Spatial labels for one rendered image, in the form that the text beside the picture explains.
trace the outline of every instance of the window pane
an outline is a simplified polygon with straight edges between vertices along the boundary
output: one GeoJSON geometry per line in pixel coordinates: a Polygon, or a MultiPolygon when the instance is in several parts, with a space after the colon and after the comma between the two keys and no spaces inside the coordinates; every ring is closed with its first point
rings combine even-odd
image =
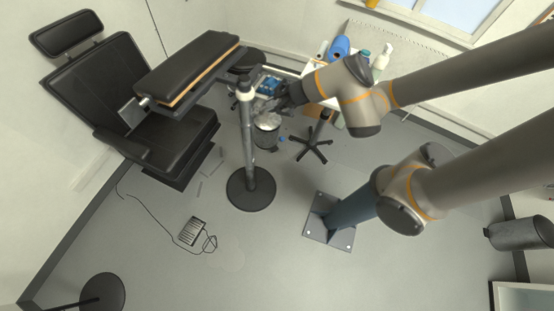
{"type": "Polygon", "coordinates": [[[398,4],[399,6],[407,7],[408,9],[413,9],[417,0],[387,0],[388,2],[398,4]]]}
{"type": "Polygon", "coordinates": [[[501,0],[427,0],[421,13],[473,33],[501,0]]]}

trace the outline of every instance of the round black base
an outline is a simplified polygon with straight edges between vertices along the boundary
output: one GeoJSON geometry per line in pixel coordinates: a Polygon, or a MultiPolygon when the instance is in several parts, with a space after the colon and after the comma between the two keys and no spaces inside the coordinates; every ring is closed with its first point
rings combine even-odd
{"type": "Polygon", "coordinates": [[[81,311],[122,311],[125,304],[125,287],[123,282],[109,272],[96,274],[85,284],[79,301],[100,298],[93,304],[79,306],[81,311]]]}
{"type": "Polygon", "coordinates": [[[246,172],[244,168],[237,169],[227,182],[227,198],[236,208],[245,212],[259,212],[266,208],[275,197],[277,186],[275,179],[265,169],[254,169],[256,173],[256,190],[246,190],[246,172]]]}

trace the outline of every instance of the chair headrest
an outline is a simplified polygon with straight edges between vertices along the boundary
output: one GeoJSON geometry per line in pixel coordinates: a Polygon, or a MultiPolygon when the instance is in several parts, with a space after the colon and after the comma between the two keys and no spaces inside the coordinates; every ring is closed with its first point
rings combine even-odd
{"type": "Polygon", "coordinates": [[[29,41],[43,55],[55,59],[102,31],[96,13],[84,9],[29,34],[29,41]]]}

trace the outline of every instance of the floor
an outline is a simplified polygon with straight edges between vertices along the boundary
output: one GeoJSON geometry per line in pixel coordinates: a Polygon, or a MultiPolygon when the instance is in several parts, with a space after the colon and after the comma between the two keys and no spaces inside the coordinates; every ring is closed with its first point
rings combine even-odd
{"type": "MultiPolygon", "coordinates": [[[[256,213],[234,208],[226,181],[244,166],[238,110],[223,85],[200,103],[213,107],[222,127],[216,147],[183,192],[140,172],[134,164],[105,199],[47,279],[34,301],[43,309],[78,300],[86,281],[101,272],[118,275],[126,289],[124,310],[489,310],[488,281],[515,282],[511,252],[497,252],[482,228],[503,221],[499,199],[456,209],[447,219],[408,238],[378,218],[358,226],[352,253],[303,237],[316,190],[344,198],[371,171],[395,164],[427,141],[455,155],[457,142],[388,114],[373,138],[354,139],[332,125],[320,139],[329,163],[309,153],[297,163],[296,142],[271,154],[256,150],[256,163],[277,182],[277,196],[256,213]],[[188,219],[207,222],[217,235],[213,254],[194,256],[172,243],[135,196],[171,233],[175,243],[188,219]]],[[[281,134],[306,136],[316,120],[297,110],[281,134]]],[[[205,236],[191,250],[199,252],[205,236]]]]}

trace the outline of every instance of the white bottle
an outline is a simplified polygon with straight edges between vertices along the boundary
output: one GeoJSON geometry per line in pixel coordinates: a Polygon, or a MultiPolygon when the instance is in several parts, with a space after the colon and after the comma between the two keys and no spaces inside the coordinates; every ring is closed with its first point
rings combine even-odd
{"type": "Polygon", "coordinates": [[[385,45],[385,48],[383,49],[383,53],[377,55],[375,60],[373,61],[372,65],[372,76],[373,81],[377,84],[377,80],[379,79],[379,75],[385,70],[385,67],[387,67],[387,64],[390,60],[390,53],[393,52],[393,46],[390,45],[390,43],[387,43],[385,45]]]}

